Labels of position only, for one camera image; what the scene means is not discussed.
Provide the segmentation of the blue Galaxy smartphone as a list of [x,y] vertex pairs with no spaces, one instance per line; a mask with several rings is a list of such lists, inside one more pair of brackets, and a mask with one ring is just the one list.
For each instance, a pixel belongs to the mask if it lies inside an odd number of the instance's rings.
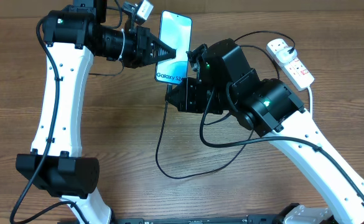
[[175,12],[162,12],[159,39],[175,49],[175,58],[157,63],[155,72],[157,82],[178,85],[187,77],[187,52],[190,50],[191,33],[191,18]]

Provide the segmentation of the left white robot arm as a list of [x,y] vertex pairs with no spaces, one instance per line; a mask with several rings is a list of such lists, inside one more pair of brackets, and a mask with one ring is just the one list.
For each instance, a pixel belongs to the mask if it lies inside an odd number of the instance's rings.
[[77,223],[115,223],[97,183],[97,158],[82,156],[80,123],[87,78],[95,57],[138,68],[175,57],[175,50],[144,27],[149,1],[118,6],[127,21],[105,25],[106,1],[74,1],[50,11],[37,24],[47,57],[47,78],[39,127],[30,152],[18,154],[16,169],[35,186],[59,198]]

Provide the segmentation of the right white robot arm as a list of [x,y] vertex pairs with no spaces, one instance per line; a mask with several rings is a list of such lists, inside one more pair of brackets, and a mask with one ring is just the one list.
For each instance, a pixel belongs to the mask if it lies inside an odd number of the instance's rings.
[[187,52],[196,72],[166,95],[180,112],[228,111],[283,152],[329,206],[337,223],[364,223],[364,179],[321,133],[302,100],[277,78],[260,79],[231,39]]

